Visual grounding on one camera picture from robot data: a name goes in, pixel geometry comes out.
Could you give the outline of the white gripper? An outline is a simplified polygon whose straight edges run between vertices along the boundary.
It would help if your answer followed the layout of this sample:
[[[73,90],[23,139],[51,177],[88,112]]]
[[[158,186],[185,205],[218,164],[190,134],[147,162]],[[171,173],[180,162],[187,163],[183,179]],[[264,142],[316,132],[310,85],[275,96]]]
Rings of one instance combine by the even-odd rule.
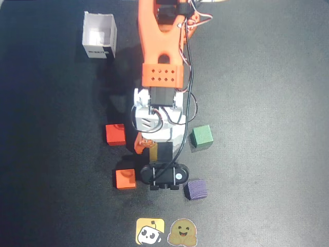
[[[135,152],[142,154],[148,148],[151,161],[172,161],[182,144],[185,123],[182,108],[136,108]]]

